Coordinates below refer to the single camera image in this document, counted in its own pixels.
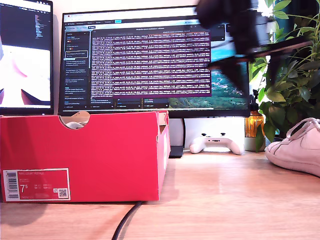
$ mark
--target monitor stand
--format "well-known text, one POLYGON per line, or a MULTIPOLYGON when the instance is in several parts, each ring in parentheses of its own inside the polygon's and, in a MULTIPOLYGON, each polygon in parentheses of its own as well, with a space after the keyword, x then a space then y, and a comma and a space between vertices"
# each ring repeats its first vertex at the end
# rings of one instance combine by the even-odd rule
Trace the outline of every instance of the monitor stand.
POLYGON ((169 158, 170 159, 179 159, 184 154, 184 146, 170 146, 171 151, 169 158))
POLYGON ((184 119, 169 119, 170 159, 179 159, 184 154, 186 142, 186 123, 184 119))

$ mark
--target desk surface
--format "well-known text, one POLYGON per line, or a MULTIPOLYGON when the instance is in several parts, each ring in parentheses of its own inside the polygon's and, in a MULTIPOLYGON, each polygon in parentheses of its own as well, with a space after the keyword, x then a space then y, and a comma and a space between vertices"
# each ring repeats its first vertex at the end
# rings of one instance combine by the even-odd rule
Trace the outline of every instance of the desk surface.
MULTIPOLYGON (((319 239, 320 178, 264 153, 170 159, 160 197, 129 218, 120 240, 319 239)), ((110 240, 132 206, 2 203, 1 240, 110 240)))

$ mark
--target monitor bezel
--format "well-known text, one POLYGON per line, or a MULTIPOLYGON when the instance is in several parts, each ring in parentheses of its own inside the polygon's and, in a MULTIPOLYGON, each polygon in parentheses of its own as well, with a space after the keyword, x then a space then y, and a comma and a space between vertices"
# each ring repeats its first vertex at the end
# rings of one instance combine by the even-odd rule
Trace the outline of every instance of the monitor bezel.
POLYGON ((33 108, 33 107, 0 107, 0 114, 6 116, 25 116, 25 115, 53 115, 54 114, 54 7, 53 1, 42 0, 48 3, 51 8, 50 20, 50 108, 33 108))
MULTIPOLYGON (((90 111, 90 110, 74 110, 74 111, 63 111, 63 92, 64 92, 64 81, 63 81, 63 64, 64 64, 64 37, 65 37, 65 15, 74 14, 95 14, 95 13, 110 13, 110 12, 126 12, 126 11, 139 11, 139 10, 156 10, 156 9, 175 9, 175 8, 195 8, 197 5, 179 5, 179 6, 163 6, 163 7, 146 7, 146 8, 131 8, 131 9, 116 9, 116 10, 101 10, 101 11, 80 11, 80 12, 65 12, 62 14, 62 26, 61 26, 61 53, 60 53, 60 80, 59 80, 59 99, 58 99, 58 115, 60 116, 72 116, 79 111, 87 111, 90 114, 116 114, 116 113, 137 113, 137 112, 151 112, 151 111, 163 111, 169 112, 169 118, 171 119, 187 119, 187 118, 215 118, 215 117, 249 117, 250 116, 250 100, 246 98, 247 109, 226 109, 226 110, 170 110, 170 108, 164 109, 141 109, 141 110, 127 110, 127 111, 90 111)), ((246 80, 247 93, 249 92, 249 64, 246 63, 246 80)))

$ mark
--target shoelace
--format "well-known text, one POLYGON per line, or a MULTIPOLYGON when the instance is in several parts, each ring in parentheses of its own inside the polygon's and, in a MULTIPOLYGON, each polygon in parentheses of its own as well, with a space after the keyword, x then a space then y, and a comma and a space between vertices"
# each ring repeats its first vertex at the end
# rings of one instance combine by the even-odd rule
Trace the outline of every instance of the shoelace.
POLYGON ((320 132, 320 119, 315 119, 313 117, 309 117, 306 118, 304 120, 302 120, 301 122, 297 123, 293 128, 291 128, 287 133, 286 133, 286 137, 289 140, 295 140, 298 139, 301 134, 303 134, 305 132, 305 130, 311 125, 313 124, 315 126, 315 128, 320 132), (305 123, 302 128, 300 128, 295 134, 293 134, 291 136, 291 134, 293 133, 293 131, 302 123, 305 123))

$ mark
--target qr code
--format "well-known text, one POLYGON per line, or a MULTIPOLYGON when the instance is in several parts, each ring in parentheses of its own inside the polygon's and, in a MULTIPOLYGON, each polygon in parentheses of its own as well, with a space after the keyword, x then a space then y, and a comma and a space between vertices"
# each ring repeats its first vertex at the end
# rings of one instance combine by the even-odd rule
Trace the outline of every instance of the qr code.
POLYGON ((67 199, 68 198, 68 189, 67 188, 59 188, 58 189, 58 197, 60 199, 67 199))

